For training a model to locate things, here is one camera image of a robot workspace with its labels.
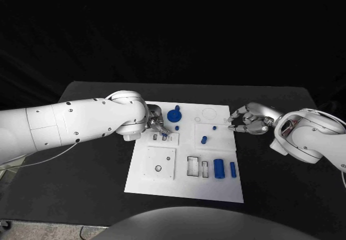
blue object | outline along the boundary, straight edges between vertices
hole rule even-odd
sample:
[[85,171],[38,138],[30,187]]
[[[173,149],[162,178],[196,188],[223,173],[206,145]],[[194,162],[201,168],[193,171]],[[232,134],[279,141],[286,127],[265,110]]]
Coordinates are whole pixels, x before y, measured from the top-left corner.
[[216,179],[224,178],[224,168],[223,168],[223,160],[214,159],[213,160],[213,173]]
[[203,136],[200,143],[206,144],[206,142],[207,142],[207,136]]
[[232,178],[236,178],[236,165],[233,162],[230,162],[230,175]]
[[178,105],[174,106],[174,109],[167,112],[167,120],[173,123],[178,122],[181,119],[181,113],[180,113],[180,107]]

